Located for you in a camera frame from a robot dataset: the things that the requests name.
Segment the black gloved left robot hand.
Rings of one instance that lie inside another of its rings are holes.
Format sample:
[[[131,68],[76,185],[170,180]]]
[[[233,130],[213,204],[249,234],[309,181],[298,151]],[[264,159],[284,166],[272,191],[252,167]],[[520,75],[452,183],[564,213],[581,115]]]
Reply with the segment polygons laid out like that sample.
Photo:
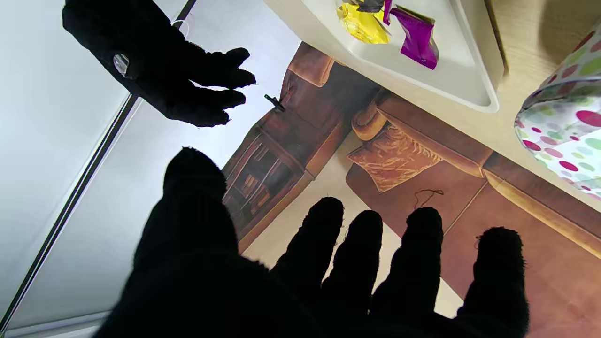
[[[243,257],[223,204],[225,177],[195,148],[168,164],[132,271],[97,338],[523,338],[530,323],[522,241],[487,229],[463,306],[434,311],[442,219],[407,217],[389,274],[374,287],[384,223],[361,212],[336,247],[344,206],[313,205],[273,268]]]

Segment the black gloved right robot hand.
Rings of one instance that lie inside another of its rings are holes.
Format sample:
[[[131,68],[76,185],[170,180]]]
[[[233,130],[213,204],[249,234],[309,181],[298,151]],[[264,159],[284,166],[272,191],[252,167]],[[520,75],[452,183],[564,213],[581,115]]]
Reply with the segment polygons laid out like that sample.
[[[227,109],[254,85],[245,48],[206,52],[187,41],[152,0],[67,0],[63,28],[131,94],[166,118],[198,128],[228,123]]]

